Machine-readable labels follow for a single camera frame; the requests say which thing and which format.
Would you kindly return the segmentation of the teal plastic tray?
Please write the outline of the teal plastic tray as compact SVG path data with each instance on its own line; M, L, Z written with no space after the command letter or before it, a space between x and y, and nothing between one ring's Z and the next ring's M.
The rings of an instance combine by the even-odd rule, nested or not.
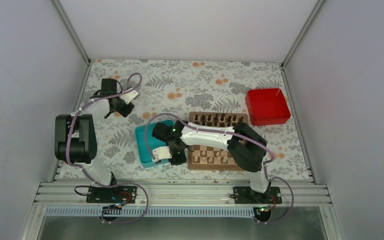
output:
M164 165L169 163L168 159L162 159L158 163L153 162L152 156L148 151L147 145L145 143L145 137L147 137L147 143L151 150L158 147L164 147L166 145L163 141L160 141L152 137L152 132L155 126L156 126L156 123L150 124L148 126L146 134L145 134L145 128L146 128L145 125L137 127L135 129L135 137L136 137L136 143L137 143L137 148L139 153L139 159L140 159L141 165L144 168L153 168L159 165Z

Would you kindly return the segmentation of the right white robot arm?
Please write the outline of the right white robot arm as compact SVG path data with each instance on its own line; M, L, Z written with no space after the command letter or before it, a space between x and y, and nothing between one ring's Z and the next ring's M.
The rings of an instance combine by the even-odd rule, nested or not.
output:
M164 142L164 146L146 148L153 161L169 160L172 165L186 161L185 150L190 146L206 146L229 152L236 164L249 173L251 198L258 204L270 197L270 178L267 166L274 154L267 148L267 141L244 122L236 126L203 126L178 120L173 126L162 122L155 124L151 136Z

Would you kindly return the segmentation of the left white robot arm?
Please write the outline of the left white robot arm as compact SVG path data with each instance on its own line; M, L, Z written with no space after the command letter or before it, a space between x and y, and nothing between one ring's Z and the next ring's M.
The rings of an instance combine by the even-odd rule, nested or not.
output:
M119 197L120 190L115 186L117 180L114 174L96 159L98 140L95 122L113 113L127 117L135 107L133 100L138 96L135 86L123 89L118 80L104 78L101 88L78 110L55 118L55 157L82 171L91 186L101 187L99 196L108 203Z

